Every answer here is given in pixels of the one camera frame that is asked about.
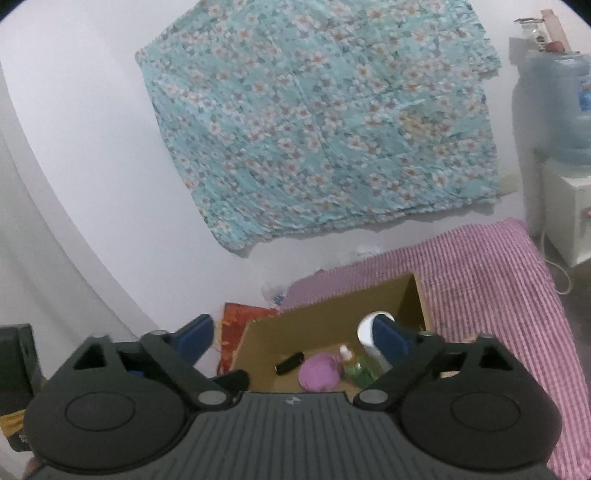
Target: pink round object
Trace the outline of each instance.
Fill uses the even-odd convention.
[[[341,370],[338,357],[318,353],[302,364],[298,380],[308,392],[328,392],[339,384]]]

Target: bed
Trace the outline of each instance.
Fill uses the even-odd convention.
[[[563,431],[548,466],[563,480],[591,478],[591,414],[573,335],[554,283],[523,224],[470,225],[413,247],[294,283],[281,310],[376,285],[407,271],[426,291],[433,326],[448,341],[494,333],[560,409]]]

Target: floral fabric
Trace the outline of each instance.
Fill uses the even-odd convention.
[[[463,0],[205,0],[136,55],[174,164],[230,250],[494,202]]]

